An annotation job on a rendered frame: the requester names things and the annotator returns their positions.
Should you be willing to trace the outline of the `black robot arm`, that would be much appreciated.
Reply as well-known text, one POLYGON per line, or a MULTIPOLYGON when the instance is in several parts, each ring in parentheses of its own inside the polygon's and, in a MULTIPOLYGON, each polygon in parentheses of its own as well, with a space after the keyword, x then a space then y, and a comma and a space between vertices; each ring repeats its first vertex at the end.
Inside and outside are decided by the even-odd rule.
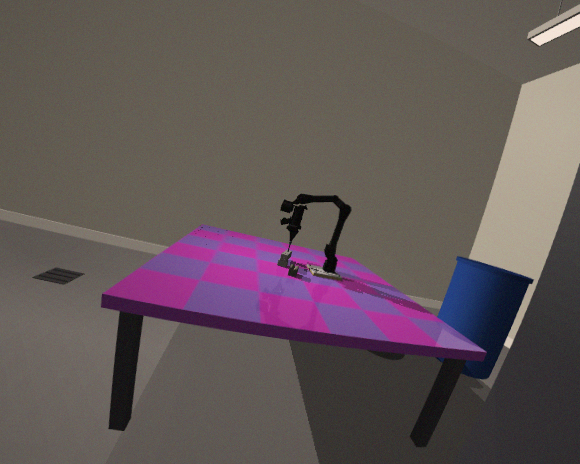
MULTIPOLYGON (((340 209, 339 219, 338 219, 336 228, 334 230, 332 239, 331 239, 329 245, 326 244, 326 248, 324 249, 325 256, 328 260, 325 260, 323 268, 322 268, 325 272, 336 274, 335 270, 336 270, 336 266, 337 266, 337 262, 338 262, 338 260, 335 256, 337 242, 339 240, 344 223, 345 223, 346 219, 348 218, 348 216, 350 215, 352 208, 350 205, 345 204, 337 195, 313 196, 313 195, 308 195, 308 194, 299 194, 297 196, 297 199, 294 200, 293 202, 287 201, 284 199, 284 201, 281 205, 281 211, 290 213, 293 211, 293 208, 295 206, 293 204, 296 204, 296 205, 297 204, 307 204, 307 203, 312 203, 312 202, 334 202, 336 204, 336 206, 340 209)), ((302 205, 295 206, 293 214, 297 215, 297 216, 303 216, 304 209, 308 210, 306 205, 305 206, 302 206, 302 205)))

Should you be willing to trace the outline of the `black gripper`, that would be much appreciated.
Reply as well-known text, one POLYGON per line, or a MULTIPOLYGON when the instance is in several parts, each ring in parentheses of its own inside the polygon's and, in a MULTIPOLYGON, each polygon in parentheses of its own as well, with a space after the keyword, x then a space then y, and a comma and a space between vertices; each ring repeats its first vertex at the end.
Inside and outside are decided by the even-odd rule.
POLYGON ((297 216, 297 215, 292 215, 291 217, 291 223, 289 225, 287 225, 287 228, 290 232, 290 241, 292 241, 294 239, 294 237, 297 235, 297 233, 299 232, 299 230, 301 230, 301 220, 302 220, 302 216, 297 216))

